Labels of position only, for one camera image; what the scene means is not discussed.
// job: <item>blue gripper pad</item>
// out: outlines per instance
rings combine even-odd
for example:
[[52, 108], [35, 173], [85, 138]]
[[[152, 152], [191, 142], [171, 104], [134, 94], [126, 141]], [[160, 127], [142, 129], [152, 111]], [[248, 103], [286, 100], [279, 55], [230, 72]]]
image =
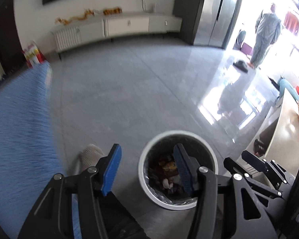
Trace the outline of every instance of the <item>blue gripper pad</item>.
[[122, 148], [119, 144], [114, 144], [109, 155], [101, 159], [105, 159], [100, 167], [99, 174], [103, 175], [103, 184], [101, 187], [101, 192], [103, 196], [106, 196], [112, 189], [112, 185], [119, 168], [121, 158], [122, 158]]
[[192, 195], [194, 192], [193, 175], [191, 173], [192, 164], [182, 144], [177, 144], [174, 146], [173, 157], [184, 187], [184, 191], [188, 195]]

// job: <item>foot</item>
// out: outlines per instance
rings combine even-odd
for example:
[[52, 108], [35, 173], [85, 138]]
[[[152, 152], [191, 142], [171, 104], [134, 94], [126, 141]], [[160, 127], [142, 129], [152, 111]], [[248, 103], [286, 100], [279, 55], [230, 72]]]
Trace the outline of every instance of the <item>foot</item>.
[[254, 66], [253, 63], [251, 63], [251, 62], [247, 62], [247, 65], [248, 65], [250, 68], [255, 69], [255, 66]]
[[102, 150], [93, 144], [89, 144], [79, 155], [80, 172], [83, 172], [90, 166], [96, 166], [102, 157], [104, 157]]

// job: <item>trash can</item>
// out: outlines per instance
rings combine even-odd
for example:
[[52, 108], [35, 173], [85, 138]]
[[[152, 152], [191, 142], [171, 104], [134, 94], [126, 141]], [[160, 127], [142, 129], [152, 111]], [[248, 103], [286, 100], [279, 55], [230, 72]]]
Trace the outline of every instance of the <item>trash can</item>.
[[172, 157], [176, 144], [183, 144], [189, 156], [195, 157], [200, 166], [206, 166], [218, 174], [216, 156], [210, 145], [200, 136], [182, 130], [173, 130], [161, 133], [154, 137], [143, 149], [139, 164], [138, 176], [146, 195], [157, 205], [169, 210], [185, 210], [196, 206], [197, 198], [192, 198], [182, 190], [181, 182], [171, 182], [179, 176], [168, 178], [171, 182], [160, 184], [166, 172], [178, 174]]

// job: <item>white trash can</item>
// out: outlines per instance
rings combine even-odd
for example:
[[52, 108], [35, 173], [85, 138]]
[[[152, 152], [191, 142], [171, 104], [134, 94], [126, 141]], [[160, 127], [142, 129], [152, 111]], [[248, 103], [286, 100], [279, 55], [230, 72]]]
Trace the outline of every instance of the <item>white trash can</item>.
[[185, 210], [196, 206], [197, 198], [187, 194], [181, 198], [173, 198], [159, 190], [148, 177], [149, 164], [159, 157], [172, 154], [176, 144], [183, 144], [189, 156], [195, 157], [200, 166], [206, 166], [218, 174], [218, 163], [211, 146], [200, 136], [182, 130], [173, 130], [161, 133], [147, 143], [141, 154], [138, 164], [140, 184], [146, 195], [160, 207], [169, 210]]

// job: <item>decoration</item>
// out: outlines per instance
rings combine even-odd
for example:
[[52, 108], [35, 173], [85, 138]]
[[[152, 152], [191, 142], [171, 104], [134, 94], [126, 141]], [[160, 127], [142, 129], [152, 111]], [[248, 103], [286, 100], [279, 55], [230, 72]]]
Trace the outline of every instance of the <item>decoration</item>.
[[63, 24], [63, 25], [69, 25], [72, 21], [74, 20], [78, 20], [78, 21], [83, 21], [86, 20], [88, 18], [89, 15], [93, 15], [94, 16], [94, 11], [91, 9], [85, 9], [84, 10], [84, 16], [80, 17], [80, 16], [73, 16], [71, 18], [69, 18], [68, 20], [66, 19], [61, 19], [61, 18], [57, 18], [55, 20], [55, 24], [57, 24], [58, 22]]
[[122, 13], [122, 8], [121, 7], [115, 7], [115, 8], [104, 9], [103, 10], [104, 15], [120, 14], [120, 13]]

